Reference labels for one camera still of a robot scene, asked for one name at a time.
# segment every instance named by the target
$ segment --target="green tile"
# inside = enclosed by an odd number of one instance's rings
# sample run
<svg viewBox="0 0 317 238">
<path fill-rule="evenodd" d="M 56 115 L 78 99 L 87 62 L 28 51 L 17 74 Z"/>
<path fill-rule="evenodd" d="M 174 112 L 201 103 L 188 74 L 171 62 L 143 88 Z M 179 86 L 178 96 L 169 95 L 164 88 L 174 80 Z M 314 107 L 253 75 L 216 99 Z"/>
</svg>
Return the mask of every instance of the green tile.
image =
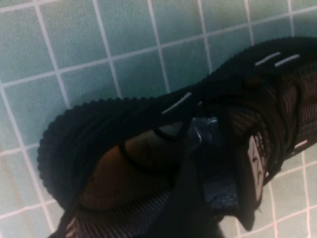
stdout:
<svg viewBox="0 0 317 238">
<path fill-rule="evenodd" d="M 225 217 L 220 223 L 220 228 L 224 237 L 226 238 L 233 238 L 236 237 L 237 229 L 236 229 L 236 218 L 235 217 Z"/>
<path fill-rule="evenodd" d="M 62 78 L 72 106 L 117 97 L 108 63 L 67 72 Z"/>
<path fill-rule="evenodd" d="M 207 32 L 247 22 L 244 0 L 202 0 Z"/>
<path fill-rule="evenodd" d="M 289 18 L 265 22 L 253 27 L 255 43 L 291 36 L 291 25 Z"/>
<path fill-rule="evenodd" d="M 310 6 L 316 6 L 316 0 L 292 0 L 293 10 L 299 10 Z"/>
<path fill-rule="evenodd" d="M 60 218 L 64 214 L 63 209 L 55 202 L 48 205 L 48 210 L 55 227 L 58 227 Z"/>
<path fill-rule="evenodd" d="M 310 210 L 311 238 L 317 238 L 317 208 Z"/>
<path fill-rule="evenodd" d="M 274 179 L 272 188 L 277 219 L 306 208 L 303 171 Z"/>
<path fill-rule="evenodd" d="M 249 0 L 252 21 L 288 12 L 287 0 Z"/>
<path fill-rule="evenodd" d="M 197 1 L 154 0 L 152 3 L 161 43 L 202 34 Z"/>
<path fill-rule="evenodd" d="M 317 161 L 317 144 L 308 148 L 304 153 L 306 163 Z"/>
<path fill-rule="evenodd" d="M 91 0 L 57 1 L 41 11 L 59 67 L 106 58 Z"/>
<path fill-rule="evenodd" d="M 252 228 L 253 230 L 257 230 L 273 222 L 272 202 L 268 186 L 263 187 L 262 202 L 258 210 L 256 210 L 255 216 L 256 219 Z M 240 226 L 240 230 L 242 233 L 247 233 L 242 226 Z"/>
<path fill-rule="evenodd" d="M 277 223 L 278 238 L 306 238 L 307 215 L 306 213 L 291 217 Z"/>
<path fill-rule="evenodd" d="M 0 214 L 39 203 L 22 154 L 0 159 Z"/>
<path fill-rule="evenodd" d="M 306 168 L 307 186 L 310 206 L 317 205 L 317 165 Z"/>
<path fill-rule="evenodd" d="M 9 82 L 51 71 L 34 8 L 0 13 L 0 79 Z"/>
<path fill-rule="evenodd" d="M 197 83 L 209 74 L 202 39 L 164 48 L 163 56 L 171 91 Z"/>
<path fill-rule="evenodd" d="M 48 124 L 65 110 L 55 76 L 8 87 L 6 94 L 26 145 L 38 142 Z"/>
<path fill-rule="evenodd" d="M 112 55 L 156 45 L 147 0 L 99 0 Z"/>
<path fill-rule="evenodd" d="M 31 0 L 1 0 L 0 7 L 12 6 L 17 4 L 22 4 L 26 2 L 30 2 Z"/>
<path fill-rule="evenodd" d="M 43 186 L 43 182 L 39 176 L 38 162 L 37 162 L 38 148 L 36 147 L 36 148 L 29 149 L 28 154 L 29 154 L 30 160 L 32 162 L 34 172 L 36 173 L 36 178 L 37 178 L 37 181 L 39 183 L 44 200 L 48 201 L 48 200 L 53 199 L 52 196 L 48 193 L 47 189 Z"/>
<path fill-rule="evenodd" d="M 274 238 L 275 237 L 274 228 L 270 227 L 263 231 L 246 235 L 245 237 L 246 238 Z"/>
<path fill-rule="evenodd" d="M 166 93 L 157 51 L 115 62 L 124 97 L 150 97 Z"/>
<path fill-rule="evenodd" d="M 0 125 L 0 152 L 19 147 L 2 97 L 0 97 Z"/>
<path fill-rule="evenodd" d="M 248 28 L 209 37 L 213 70 L 245 48 L 251 46 Z"/>
<path fill-rule="evenodd" d="M 41 208 L 1 219 L 0 230 L 3 238 L 45 238 L 51 233 Z"/>
<path fill-rule="evenodd" d="M 317 10 L 305 12 L 294 16 L 296 36 L 317 37 Z"/>
<path fill-rule="evenodd" d="M 282 165 L 281 172 L 288 171 L 290 169 L 299 167 L 301 165 L 303 165 L 303 163 L 302 163 L 302 154 L 299 153 L 299 154 L 295 155 L 294 157 L 284 161 L 284 163 Z"/>
</svg>

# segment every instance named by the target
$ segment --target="black shoe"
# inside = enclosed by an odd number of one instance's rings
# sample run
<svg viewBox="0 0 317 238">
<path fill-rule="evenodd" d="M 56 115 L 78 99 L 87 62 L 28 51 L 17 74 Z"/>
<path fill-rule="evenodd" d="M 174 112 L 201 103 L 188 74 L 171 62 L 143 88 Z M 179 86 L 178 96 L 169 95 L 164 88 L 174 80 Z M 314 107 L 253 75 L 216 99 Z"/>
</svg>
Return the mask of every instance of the black shoe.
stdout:
<svg viewBox="0 0 317 238">
<path fill-rule="evenodd" d="M 75 107 L 40 142 L 40 176 L 65 209 L 52 237 L 221 237 L 224 215 L 249 230 L 262 187 L 316 135 L 314 38 L 261 43 L 158 98 Z"/>
</svg>

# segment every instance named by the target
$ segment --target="white grout line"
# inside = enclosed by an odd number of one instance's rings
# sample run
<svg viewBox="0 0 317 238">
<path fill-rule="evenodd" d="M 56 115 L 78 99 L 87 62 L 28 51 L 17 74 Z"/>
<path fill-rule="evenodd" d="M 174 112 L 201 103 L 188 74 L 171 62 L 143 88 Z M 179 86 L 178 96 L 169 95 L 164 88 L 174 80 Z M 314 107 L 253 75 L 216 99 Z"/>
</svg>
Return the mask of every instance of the white grout line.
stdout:
<svg viewBox="0 0 317 238">
<path fill-rule="evenodd" d="M 47 3 L 52 3 L 52 2 L 56 2 L 59 0 L 38 0 L 38 4 L 47 4 Z"/>
<path fill-rule="evenodd" d="M 15 135 L 16 135 L 16 138 L 18 140 L 18 143 L 19 143 L 19 146 L 21 148 L 21 152 L 22 152 L 22 155 L 23 155 L 23 158 L 24 158 L 24 161 L 25 161 L 25 164 L 26 164 L 26 167 L 30 173 L 30 177 L 31 177 L 31 180 L 32 180 L 32 183 L 34 185 L 34 188 L 35 188 L 35 191 L 36 191 L 36 194 L 39 198 L 39 201 L 41 203 L 41 206 L 43 208 L 43 212 L 45 214 L 45 217 L 46 217 L 46 220 L 47 220 L 47 223 L 49 225 L 49 228 L 51 229 L 51 231 L 53 231 L 53 223 L 52 223 L 52 220 L 51 220 L 51 217 L 50 217 L 50 214 L 49 214 L 49 211 L 44 203 L 44 198 L 43 198 L 43 195 L 41 193 L 41 189 L 40 189 L 40 186 L 38 184 L 38 181 L 37 181 L 37 177 L 36 177 L 36 174 L 33 170 L 33 167 L 32 167 L 32 163 L 31 163 L 31 160 L 29 158 L 29 155 L 28 153 L 26 152 L 26 149 L 25 149 L 25 146 L 24 146 L 24 142 L 23 142 L 23 139 L 22 139 L 22 136 L 21 136 L 21 133 L 19 131 L 19 128 L 18 128 L 18 125 L 16 123 L 16 120 L 14 118 L 14 115 L 13 115 L 13 111 L 12 111 L 12 108 L 9 104 L 9 101 L 8 101 L 8 98 L 6 97 L 6 94 L 5 94 L 5 91 L 4 91 L 4 88 L 2 87 L 2 84 L 0 83 L 0 94 L 2 96 L 2 99 L 3 99 L 3 102 L 4 102 L 4 106 L 6 108 L 6 111 L 7 111 L 7 114 L 9 116 L 9 119 L 11 121 L 11 124 L 12 124 L 12 127 L 13 127 L 13 130 L 15 132 Z"/>
<path fill-rule="evenodd" d="M 261 231 L 264 231 L 264 230 L 266 230 L 266 229 L 268 229 L 268 228 L 270 228 L 270 227 L 272 227 L 272 226 L 273 226 L 273 223 L 268 224 L 268 225 L 266 225 L 266 226 L 264 226 L 264 227 L 258 228 L 258 229 L 256 229 L 256 230 L 250 231 L 250 232 L 245 233 L 245 234 L 242 234 L 241 237 L 248 237 L 248 236 L 250 236 L 250 235 L 257 234 L 257 233 L 259 233 L 259 232 L 261 232 Z"/>
<path fill-rule="evenodd" d="M 292 7 L 292 0 L 287 0 L 288 5 L 288 13 L 289 13 L 289 24 L 291 26 L 291 34 L 295 36 L 295 28 L 294 28 L 294 21 L 293 21 L 293 7 Z"/>
<path fill-rule="evenodd" d="M 195 40 L 200 40 L 202 38 L 204 38 L 203 34 L 197 35 L 197 36 L 191 36 L 191 37 L 188 37 L 188 38 L 185 38 L 185 39 L 164 43 L 164 44 L 161 45 L 161 47 L 162 47 L 162 49 L 164 49 L 164 48 L 167 48 L 167 47 L 176 46 L 176 45 L 180 45 L 180 44 L 183 44 L 183 43 L 188 43 L 188 42 L 195 41 Z"/>
<path fill-rule="evenodd" d="M 21 152 L 21 148 L 15 148 L 11 150 L 4 150 L 0 152 L 0 157 L 4 157 L 6 155 L 12 155 Z"/>
<path fill-rule="evenodd" d="M 113 60 L 122 60 L 122 59 L 126 59 L 126 58 L 133 57 L 133 56 L 138 56 L 138 55 L 141 55 L 141 54 L 150 53 L 150 52 L 157 51 L 157 50 L 158 50 L 157 46 L 152 46 L 152 47 L 145 48 L 145 49 L 142 49 L 142 50 L 131 51 L 129 53 L 125 53 L 125 54 L 122 54 L 122 55 L 113 56 L 112 58 L 113 58 Z"/>
<path fill-rule="evenodd" d="M 317 205 L 311 206 L 311 207 L 309 207 L 309 210 L 313 210 L 313 209 L 316 209 L 316 208 L 317 208 Z"/>
<path fill-rule="evenodd" d="M 302 170 L 302 169 L 303 169 L 303 166 L 295 167 L 295 168 L 292 168 L 292 169 L 287 170 L 287 171 L 285 171 L 285 172 L 280 172 L 280 173 L 278 173 L 274 178 L 275 178 L 275 179 L 276 179 L 276 178 L 280 178 L 280 177 L 283 177 L 283 176 L 285 176 L 285 175 L 291 174 L 291 173 L 293 173 L 293 172 L 297 172 L 297 171 Z"/>
<path fill-rule="evenodd" d="M 108 43 L 108 40 L 107 40 L 107 36 L 106 36 L 106 32 L 105 32 L 105 28 L 104 28 L 104 24 L 103 24 L 103 20 L 102 20 L 101 14 L 100 14 L 100 10 L 99 10 L 99 6 L 98 6 L 97 0 L 93 0 L 93 4 L 94 4 L 95 13 L 96 13 L 99 29 L 100 29 L 100 32 L 101 32 L 101 36 L 102 36 L 103 41 L 104 41 L 104 46 L 105 46 L 105 50 L 106 50 L 106 54 L 107 54 L 107 58 L 108 58 L 109 66 L 110 66 L 110 70 L 111 70 L 111 73 L 112 73 L 114 86 L 115 86 L 115 89 L 117 91 L 118 97 L 122 98 L 122 93 L 121 93 L 121 90 L 120 90 L 117 74 L 115 72 L 115 67 L 114 67 L 114 64 L 113 64 L 113 59 L 112 59 L 112 56 L 111 56 L 111 51 L 110 51 L 109 43 Z"/>
<path fill-rule="evenodd" d="M 278 238 L 277 223 L 276 223 L 276 212 L 275 212 L 275 199 L 271 182 L 268 184 L 269 195 L 271 198 L 272 206 L 272 216 L 273 216 L 273 225 L 274 225 L 274 237 Z"/>
<path fill-rule="evenodd" d="M 18 215 L 20 213 L 23 213 L 23 212 L 26 212 L 26 211 L 29 211 L 29 210 L 40 208 L 41 206 L 42 206 L 41 203 L 36 204 L 36 205 L 32 205 L 32 206 L 25 206 L 25 207 L 23 207 L 23 208 L 21 208 L 19 210 L 0 215 L 0 220 L 8 218 L 8 217 L 11 217 L 11 216 L 14 216 L 14 215 Z"/>
<path fill-rule="evenodd" d="M 47 72 L 47 73 L 41 73 L 41 74 L 38 74 L 38 75 L 35 75 L 35 76 L 22 78 L 22 79 L 18 79 L 18 80 L 15 80 L 15 81 L 6 82 L 6 83 L 3 83 L 2 86 L 4 88 L 6 88 L 6 87 L 14 86 L 14 85 L 17 85 L 17 84 L 20 84 L 20 83 L 27 83 L 27 82 L 30 82 L 30 81 L 33 81 L 33 80 L 43 79 L 43 78 L 50 77 L 50 76 L 53 76 L 53 75 L 55 75 L 54 71 Z"/>
<path fill-rule="evenodd" d="M 275 21 L 275 20 L 280 20 L 280 19 L 286 18 L 288 16 L 289 16 L 289 13 L 283 13 L 283 14 L 276 15 L 276 16 L 270 16 L 268 18 L 264 18 L 264 19 L 261 19 L 261 20 L 253 21 L 253 22 L 251 22 L 251 25 L 252 26 L 256 26 L 256 25 L 259 25 L 259 24 L 262 24 L 262 23 L 267 23 L 267 22 L 271 22 L 271 21 Z"/>
<path fill-rule="evenodd" d="M 305 197 L 306 197 L 306 214 L 307 214 L 307 233 L 311 233 L 311 224 L 310 224 L 310 209 L 309 209 L 309 195 L 308 195 L 308 184 L 307 184 L 307 176 L 306 176 L 306 158 L 305 152 L 302 152 L 302 164 L 303 164 L 303 177 L 304 177 L 304 189 L 305 189 Z"/>
<path fill-rule="evenodd" d="M 154 30 L 155 41 L 156 41 L 157 46 L 158 46 L 158 56 L 159 56 L 160 65 L 162 67 L 162 73 L 163 73 L 164 83 L 165 83 L 165 87 L 166 87 L 166 92 L 170 93 L 169 82 L 168 82 L 168 78 L 167 78 L 164 57 L 163 57 L 163 53 L 162 53 L 162 46 L 160 45 L 160 41 L 159 41 L 159 31 L 158 31 L 157 23 L 155 20 L 152 1 L 151 0 L 147 0 L 147 1 L 148 1 L 150 16 L 151 16 L 151 22 L 152 22 L 152 26 L 153 26 L 153 30 Z"/>
<path fill-rule="evenodd" d="M 65 102 L 65 105 L 66 105 L 67 108 L 71 108 L 68 96 L 66 94 L 66 90 L 65 90 L 65 86 L 64 86 L 63 80 L 62 80 L 62 78 L 60 76 L 60 73 L 58 72 L 57 61 L 56 61 L 56 58 L 55 58 L 55 55 L 54 55 L 54 52 L 53 52 L 53 48 L 52 48 L 52 45 L 51 45 L 51 41 L 49 39 L 48 32 L 47 32 L 46 27 L 45 27 L 44 19 L 43 19 L 43 16 L 41 14 L 41 11 L 40 11 L 39 4 L 35 0 L 33 0 L 33 3 L 34 3 L 34 8 L 35 8 L 36 15 L 38 17 L 38 20 L 39 20 L 39 23 L 40 23 L 40 26 L 41 26 L 42 34 L 44 36 L 44 40 L 45 40 L 46 46 L 48 48 L 49 55 L 51 57 L 53 68 L 54 68 L 54 71 L 56 73 L 57 81 L 58 81 L 61 93 L 63 95 L 63 99 L 64 99 L 64 102 Z"/>
<path fill-rule="evenodd" d="M 216 30 L 216 31 L 211 31 L 211 32 L 207 33 L 207 36 L 221 35 L 223 33 L 227 33 L 227 32 L 234 31 L 234 30 L 239 30 L 239 29 L 242 29 L 242 28 L 245 28 L 245 27 L 248 27 L 247 23 L 243 23 L 243 24 L 236 25 L 236 26 L 230 26 L 230 27 L 227 27 L 227 28 L 224 28 L 224 29 L 220 29 L 220 30 Z"/>
<path fill-rule="evenodd" d="M 309 11 L 314 11 L 314 10 L 317 10 L 317 5 L 293 11 L 292 15 L 294 16 L 297 14 L 301 14 L 301 13 L 305 13 L 305 12 L 309 12 Z"/>
<path fill-rule="evenodd" d="M 276 222 L 277 222 L 277 223 L 283 222 L 283 221 L 285 221 L 285 220 L 287 220 L 287 219 L 290 219 L 290 218 L 292 218 L 292 217 L 296 217 L 297 215 L 303 214 L 303 213 L 305 213 L 305 212 L 306 212 L 306 209 L 301 210 L 301 211 L 298 211 L 298 212 L 294 212 L 294 213 L 292 213 L 292 214 L 290 214 L 290 215 L 288 215 L 288 216 L 285 216 L 285 217 L 282 217 L 282 218 L 278 219 Z"/>
<path fill-rule="evenodd" d="M 309 167 L 309 166 L 316 165 L 316 164 L 317 164 L 317 160 L 316 160 L 316 161 L 312 161 L 312 162 L 306 164 L 305 166 L 306 166 L 306 168 L 307 168 L 307 167 Z"/>
<path fill-rule="evenodd" d="M 53 204 L 53 203 L 57 203 L 57 201 L 55 199 L 51 199 L 49 201 L 46 201 L 45 203 L 46 203 L 46 205 L 50 205 L 50 204 Z"/>
<path fill-rule="evenodd" d="M 39 146 L 40 146 L 39 143 L 34 143 L 34 144 L 26 145 L 25 149 L 29 150 L 29 149 L 37 148 Z"/>
<path fill-rule="evenodd" d="M 92 67 L 92 66 L 95 66 L 95 65 L 103 64 L 103 63 L 107 63 L 108 61 L 109 61 L 109 59 L 99 59 L 99 60 L 95 60 L 95 61 L 92 61 L 92 62 L 89 62 L 89 63 L 83 63 L 83 64 L 79 64 L 79 65 L 75 65 L 75 66 L 62 68 L 62 69 L 59 70 L 59 72 L 61 74 L 63 74 L 63 73 L 66 73 L 66 72 L 70 72 L 70 71 L 74 71 L 74 70 L 79 70 L 79 69 Z"/>
<path fill-rule="evenodd" d="M 237 218 L 235 218 L 235 224 L 236 224 L 236 230 L 237 230 L 237 238 L 241 238 L 242 235 L 241 235 L 241 231 L 240 231 L 240 222 Z"/>
<path fill-rule="evenodd" d="M 26 9 L 26 8 L 30 8 L 30 7 L 33 7 L 32 2 L 22 3 L 22 4 L 18 4 L 18 5 L 13 5 L 13 6 L 6 6 L 6 7 L 0 8 L 0 13 L 16 11 L 16 10 L 20 10 L 20 9 Z"/>
<path fill-rule="evenodd" d="M 251 45 L 254 45 L 254 36 L 253 36 L 253 29 L 252 29 L 252 24 L 251 24 L 251 13 L 250 13 L 250 4 L 249 0 L 244 0 L 244 5 L 246 8 L 247 12 L 247 19 L 248 19 L 248 27 L 249 27 L 249 32 L 250 32 L 250 40 L 251 40 Z"/>
<path fill-rule="evenodd" d="M 198 8 L 199 8 L 200 21 L 202 23 L 202 30 L 203 30 L 203 36 L 204 36 L 204 43 L 205 43 L 205 49 L 206 49 L 208 68 L 209 68 L 209 73 L 211 73 L 212 72 L 212 63 L 211 63 L 210 49 L 209 49 L 209 43 L 208 43 L 208 36 L 206 33 L 206 23 L 205 23 L 202 0 L 197 0 L 197 3 L 198 3 Z"/>
</svg>

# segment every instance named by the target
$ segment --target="black shoelace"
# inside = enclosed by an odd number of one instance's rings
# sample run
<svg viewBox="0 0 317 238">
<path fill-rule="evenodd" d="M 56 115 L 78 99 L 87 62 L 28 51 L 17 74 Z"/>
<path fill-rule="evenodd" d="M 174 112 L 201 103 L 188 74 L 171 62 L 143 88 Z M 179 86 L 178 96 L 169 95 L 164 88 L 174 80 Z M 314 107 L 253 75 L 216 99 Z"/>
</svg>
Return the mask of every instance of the black shoelace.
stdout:
<svg viewBox="0 0 317 238">
<path fill-rule="evenodd" d="M 259 83 L 259 76 L 261 79 L 264 78 L 265 80 L 262 80 L 261 85 L 256 86 L 257 89 L 254 90 L 254 85 L 257 85 L 257 83 Z M 203 91 L 197 90 L 193 92 L 192 100 L 195 100 L 194 105 L 196 105 L 196 107 L 191 110 L 203 110 L 205 105 L 210 106 L 215 104 L 224 108 L 226 106 L 236 105 L 240 107 L 249 108 L 252 111 L 259 113 L 267 126 L 269 139 L 272 145 L 274 145 L 272 155 L 270 158 L 268 158 L 267 162 L 268 175 L 264 179 L 264 184 L 267 184 L 281 170 L 281 166 L 285 160 L 285 157 L 293 151 L 297 141 L 299 129 L 301 126 L 300 112 L 303 97 L 303 85 L 301 81 L 297 78 L 284 79 L 282 73 L 279 73 L 276 70 L 261 70 L 261 72 L 258 72 L 257 76 L 243 76 L 243 79 L 241 80 L 242 87 L 246 86 L 244 88 L 248 88 L 248 86 L 251 85 L 252 88 L 250 90 L 247 89 L 242 93 L 242 95 L 238 93 L 235 95 L 233 94 L 226 96 L 224 93 L 223 95 L 220 95 L 219 98 L 217 98 L 206 96 L 208 90 L 204 90 L 204 83 L 208 83 L 208 80 L 210 80 L 210 76 L 203 80 L 201 84 L 198 84 L 197 86 L 198 89 L 203 88 Z M 293 83 L 297 89 L 295 117 L 291 120 L 287 115 L 283 102 L 284 86 L 286 83 Z M 275 90 L 276 102 L 274 102 L 272 98 L 269 98 L 269 96 L 265 95 L 266 93 L 268 93 L 270 87 L 273 87 Z M 184 136 L 186 135 L 191 125 L 193 114 L 194 113 L 186 115 L 184 121 L 182 122 L 182 126 L 176 135 L 168 134 L 159 128 L 154 129 L 153 131 L 157 136 L 166 141 L 180 140 L 181 138 L 184 138 Z M 154 169 L 148 168 L 137 163 L 128 154 L 125 147 L 125 142 L 119 145 L 119 150 L 133 167 L 148 175 L 165 175 L 168 177 L 172 177 L 175 174 L 177 174 L 180 170 L 179 164 L 174 164 L 167 169 Z"/>
</svg>

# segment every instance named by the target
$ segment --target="tiled floor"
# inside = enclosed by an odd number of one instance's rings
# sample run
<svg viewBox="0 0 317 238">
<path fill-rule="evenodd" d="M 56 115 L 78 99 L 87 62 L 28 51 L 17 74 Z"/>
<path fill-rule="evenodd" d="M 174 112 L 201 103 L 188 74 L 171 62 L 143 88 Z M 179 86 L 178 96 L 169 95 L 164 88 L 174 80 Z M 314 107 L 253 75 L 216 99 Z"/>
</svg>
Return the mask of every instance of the tiled floor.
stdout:
<svg viewBox="0 0 317 238">
<path fill-rule="evenodd" d="M 1 0 L 0 238 L 43 238 L 58 224 L 62 211 L 36 170 L 56 115 L 177 90 L 284 36 L 317 37 L 315 0 Z M 251 233 L 225 219 L 227 237 L 317 238 L 316 152 L 285 162 Z"/>
</svg>

